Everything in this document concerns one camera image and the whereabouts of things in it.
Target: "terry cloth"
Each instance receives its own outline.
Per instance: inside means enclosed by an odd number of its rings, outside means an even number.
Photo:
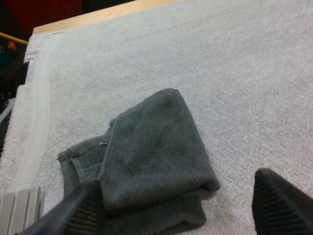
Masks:
[[[58,159],[65,195],[87,178],[100,180],[108,233],[199,227],[206,221],[200,197],[220,187],[175,89],[128,109],[110,122],[106,134],[69,148]]]

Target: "wooden surface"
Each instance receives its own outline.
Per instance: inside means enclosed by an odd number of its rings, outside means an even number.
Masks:
[[[53,32],[63,29],[74,28],[82,25],[110,20],[116,17],[126,16],[136,12],[145,11],[151,8],[176,2],[178,0],[135,0],[125,4],[94,11],[81,16],[72,17],[66,20],[45,24],[34,28],[33,34]]]

